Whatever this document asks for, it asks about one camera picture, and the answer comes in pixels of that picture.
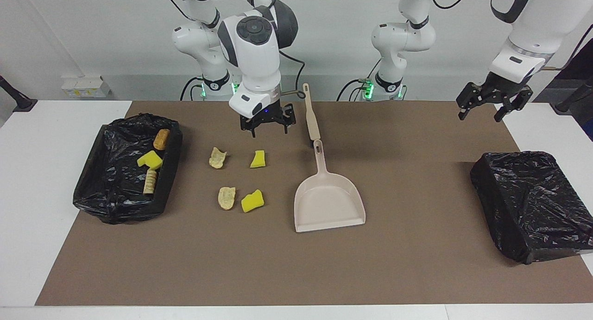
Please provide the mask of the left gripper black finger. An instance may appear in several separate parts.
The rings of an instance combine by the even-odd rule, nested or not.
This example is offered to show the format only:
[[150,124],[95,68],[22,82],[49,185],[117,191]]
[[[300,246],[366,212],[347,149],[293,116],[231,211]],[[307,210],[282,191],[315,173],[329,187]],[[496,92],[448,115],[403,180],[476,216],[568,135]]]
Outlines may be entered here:
[[513,111],[520,111],[525,107],[527,102],[532,97],[532,90],[531,89],[522,89],[518,92],[518,94],[514,98],[510,98],[509,96],[498,93],[496,94],[495,103],[501,103],[502,107],[497,110],[494,115],[494,120],[496,122],[501,122],[503,118]]
[[475,107],[483,105],[484,101],[481,96],[481,86],[475,83],[468,83],[459,93],[457,97],[457,105],[460,108],[458,118],[464,121],[469,114],[469,111]]

